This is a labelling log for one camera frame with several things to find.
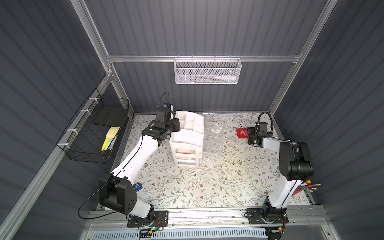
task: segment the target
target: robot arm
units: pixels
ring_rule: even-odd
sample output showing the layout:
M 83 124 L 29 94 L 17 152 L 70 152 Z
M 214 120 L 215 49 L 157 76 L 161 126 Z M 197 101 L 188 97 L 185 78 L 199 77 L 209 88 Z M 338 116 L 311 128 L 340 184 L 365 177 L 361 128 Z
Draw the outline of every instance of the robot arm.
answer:
M 268 123 L 260 122 L 263 114 L 269 115 L 271 119 L 270 132 L 267 131 Z M 272 219 L 276 217 L 283 217 L 296 188 L 313 175 L 308 145 L 304 142 L 276 139 L 272 137 L 272 133 L 272 117 L 268 112 L 261 113 L 255 127 L 248 128 L 248 144 L 275 151 L 279 155 L 280 177 L 275 189 L 265 199 L 261 212 L 266 223 L 272 223 Z
M 111 174 L 99 179 L 99 202 L 122 214 L 139 217 L 150 223 L 154 218 L 153 205 L 137 198 L 133 181 L 149 156 L 160 146 L 171 132 L 180 131 L 178 118 L 173 118 L 173 107 L 169 103 L 156 110 L 156 119 L 141 133 L 137 145 Z

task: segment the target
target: gray corrugated wall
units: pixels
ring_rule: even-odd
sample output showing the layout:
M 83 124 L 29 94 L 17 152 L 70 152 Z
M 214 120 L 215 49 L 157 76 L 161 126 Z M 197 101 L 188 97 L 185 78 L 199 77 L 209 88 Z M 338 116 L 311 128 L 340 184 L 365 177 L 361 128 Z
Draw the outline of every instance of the gray corrugated wall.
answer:
M 268 110 L 292 63 L 243 63 L 239 83 L 175 83 L 172 63 L 115 63 L 135 112 L 155 112 L 165 91 L 176 110 Z
M 325 0 L 86 0 L 110 55 L 298 54 Z M 169 63 L 115 63 L 135 112 L 269 109 L 289 63 L 243 63 L 236 85 L 177 85 Z
M 384 1 L 339 0 L 275 118 L 307 142 L 324 204 L 343 239 L 382 239 Z
M 110 55 L 293 55 L 325 0 L 86 3 Z
M 105 72 L 69 1 L 0 1 L 0 42 L 2 222 Z M 15 239 L 76 239 L 102 168 L 64 159 Z

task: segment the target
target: white vent grille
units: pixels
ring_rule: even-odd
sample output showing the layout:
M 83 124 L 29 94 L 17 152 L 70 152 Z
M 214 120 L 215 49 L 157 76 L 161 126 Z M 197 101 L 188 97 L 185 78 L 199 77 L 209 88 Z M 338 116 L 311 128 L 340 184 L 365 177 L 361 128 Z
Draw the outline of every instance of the white vent grille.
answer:
M 165 229 L 154 232 L 152 237 L 145 239 L 195 239 L 195 238 L 229 238 L 252 237 L 268 239 L 265 229 L 256 227 L 232 228 L 191 228 L 191 229 Z M 138 230 L 95 231 L 93 239 L 97 240 L 136 240 L 139 239 Z
M 201 59 L 174 61 L 177 84 L 237 84 L 241 70 L 240 59 Z

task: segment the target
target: black cable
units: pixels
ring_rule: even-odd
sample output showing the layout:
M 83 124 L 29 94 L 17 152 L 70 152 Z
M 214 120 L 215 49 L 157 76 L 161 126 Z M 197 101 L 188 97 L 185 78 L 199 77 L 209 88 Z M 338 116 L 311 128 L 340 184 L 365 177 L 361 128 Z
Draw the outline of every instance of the black cable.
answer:
M 260 208 L 259 211 L 254 212 L 254 213 L 246 212 L 246 213 L 243 214 L 243 216 L 246 217 L 246 218 L 250 218 L 250 217 L 253 217 L 255 214 L 259 214 L 262 210 L 263 210 L 263 209 Z
M 140 147 L 141 147 L 142 144 L 143 144 L 143 137 L 141 138 Z M 134 155 L 131 157 L 131 159 L 124 165 L 124 167 L 123 167 L 122 169 L 124 169 L 124 168 L 128 165 L 128 163 L 132 160 L 132 158 L 136 155 L 136 153 L 137 153 L 139 150 L 140 150 L 140 148 L 135 152 L 135 154 L 134 154 Z
M 262 113 L 260 113 L 260 115 L 259 115 L 259 117 L 257 118 L 257 128 L 256 128 L 256 131 L 255 131 L 255 135 L 254 135 L 254 137 L 256 137 L 256 134 L 259 132 L 259 126 L 260 126 L 260 118 L 262 117 L 262 115 L 264 115 L 264 114 L 267 114 L 268 116 L 269 116 L 269 119 L 270 119 L 270 121 L 271 121 L 271 124 L 270 124 L 270 126 L 271 126 L 271 131 L 268 133 L 268 137 L 271 137 L 272 136 L 272 134 L 273 134 L 273 121 L 272 121 L 272 116 L 271 116 L 271 114 L 269 113 L 269 112 L 262 112 Z
M 280 235 L 280 238 L 281 238 L 283 236 L 284 231 L 285 231 L 285 219 L 284 219 L 284 216 L 283 216 L 283 218 L 280 218 L 280 221 L 283 224 L 283 228 L 281 230 L 281 235 Z
M 159 101 L 157 102 L 156 109 L 159 107 L 159 103 L 160 103 L 161 98 L 162 98 L 162 97 L 164 96 L 164 94 L 166 94 L 166 93 L 168 93 L 168 103 L 169 103 L 169 92 L 165 91 L 165 92 L 163 93 L 163 95 L 161 95 Z
M 285 197 L 285 199 L 284 199 L 284 201 L 283 201 L 283 203 L 281 205 L 284 205 L 285 200 L 287 200 L 288 195 L 292 192 L 292 190 L 295 187 L 296 183 L 297 183 L 297 180 L 296 180 L 295 184 L 292 186 L 291 190 L 288 192 L 287 196 Z
M 90 218 L 87 218 L 87 217 L 82 217 L 82 216 L 80 216 L 80 209 L 81 209 L 81 207 L 91 198 L 91 197 L 93 197 L 96 193 L 98 193 L 101 189 L 103 189 L 107 184 L 109 184 L 110 182 L 112 182 L 112 181 L 115 181 L 115 178 L 112 178 L 111 180 L 109 180 L 106 184 L 104 184 L 104 186 L 102 186 L 99 190 L 97 190 L 94 194 L 92 194 L 90 197 L 88 197 L 88 199 L 87 200 L 85 200 L 85 202 L 83 202 L 83 204 L 81 204 L 80 205 L 80 207 L 79 207 L 79 210 L 77 211 L 77 215 L 79 216 L 79 218 L 81 218 L 81 219 L 95 219 L 95 218 L 100 218 L 100 217 L 104 217 L 104 216 L 106 216 L 106 215 L 109 215 L 109 214 L 114 214 L 114 213 L 116 213 L 116 212 L 110 212 L 110 213 L 108 213 L 108 214 L 104 214 L 104 215 L 102 215 L 102 216 L 98 216 L 98 217 L 90 217 Z
M 139 237 L 152 237 L 152 233 L 149 233 L 150 230 L 151 228 L 139 230 Z

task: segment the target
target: sticky note pad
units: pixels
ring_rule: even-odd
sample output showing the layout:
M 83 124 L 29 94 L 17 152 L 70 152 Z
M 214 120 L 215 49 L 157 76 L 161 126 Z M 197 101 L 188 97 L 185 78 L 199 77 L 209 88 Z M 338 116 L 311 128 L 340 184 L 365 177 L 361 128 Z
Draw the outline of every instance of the sticky note pad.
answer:
M 119 127 L 111 127 L 107 132 L 107 135 L 105 135 L 105 137 L 114 138 L 119 129 L 120 129 Z

